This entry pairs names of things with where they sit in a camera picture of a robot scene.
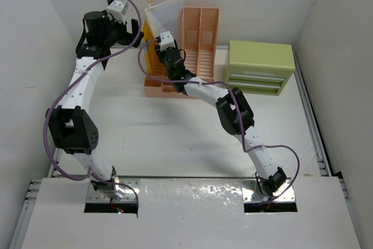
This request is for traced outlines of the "orange plastic clipboard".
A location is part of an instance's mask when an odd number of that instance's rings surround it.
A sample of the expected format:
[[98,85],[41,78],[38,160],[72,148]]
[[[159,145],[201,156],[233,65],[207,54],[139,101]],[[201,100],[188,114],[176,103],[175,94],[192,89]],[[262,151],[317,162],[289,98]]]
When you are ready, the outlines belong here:
[[163,64],[159,61],[156,51],[154,49],[156,43],[150,42],[154,40],[154,35],[146,20],[144,22],[142,32],[144,34],[143,42],[147,44],[147,46],[145,47],[147,72],[152,76],[161,76],[163,74]]

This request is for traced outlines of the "clear mesh document pouch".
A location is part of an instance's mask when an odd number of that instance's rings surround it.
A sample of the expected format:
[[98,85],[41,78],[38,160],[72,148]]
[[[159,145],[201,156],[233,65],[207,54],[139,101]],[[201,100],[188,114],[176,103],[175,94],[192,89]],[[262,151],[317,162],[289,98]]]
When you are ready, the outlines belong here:
[[169,31],[180,46],[183,8],[184,0],[166,0],[149,5],[145,9],[145,15],[153,37],[158,37],[160,33]]

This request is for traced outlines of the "green metal drawer box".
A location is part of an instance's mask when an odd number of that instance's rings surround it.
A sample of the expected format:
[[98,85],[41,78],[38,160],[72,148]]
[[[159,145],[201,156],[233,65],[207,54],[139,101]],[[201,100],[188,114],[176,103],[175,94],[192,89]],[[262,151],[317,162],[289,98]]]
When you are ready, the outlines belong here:
[[225,82],[245,93],[278,96],[295,71],[290,44],[231,40]]

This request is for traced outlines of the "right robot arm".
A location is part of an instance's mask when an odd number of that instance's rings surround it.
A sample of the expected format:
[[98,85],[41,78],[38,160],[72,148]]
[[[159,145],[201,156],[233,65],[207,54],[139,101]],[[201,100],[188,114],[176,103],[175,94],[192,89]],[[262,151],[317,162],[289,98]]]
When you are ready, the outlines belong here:
[[286,175],[260,140],[255,130],[254,113],[243,92],[237,87],[217,87],[188,70],[173,39],[158,36],[154,49],[178,93],[197,97],[216,108],[223,129],[240,141],[252,160],[262,185],[260,192],[273,196],[285,183]]

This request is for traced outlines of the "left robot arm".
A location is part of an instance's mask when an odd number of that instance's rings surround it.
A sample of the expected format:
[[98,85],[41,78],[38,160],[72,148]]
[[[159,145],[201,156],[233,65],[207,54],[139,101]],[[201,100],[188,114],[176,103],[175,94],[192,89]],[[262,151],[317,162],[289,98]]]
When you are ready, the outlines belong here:
[[99,131],[89,116],[94,88],[114,55],[111,47],[137,47],[143,37],[141,19],[131,20],[131,31],[122,12],[92,11],[82,19],[83,30],[76,46],[75,70],[68,88],[47,110],[43,134],[51,134],[56,148],[72,155],[86,170],[85,176],[73,176],[74,181],[91,179],[92,185],[119,201],[132,187],[120,182],[116,169],[95,152]]

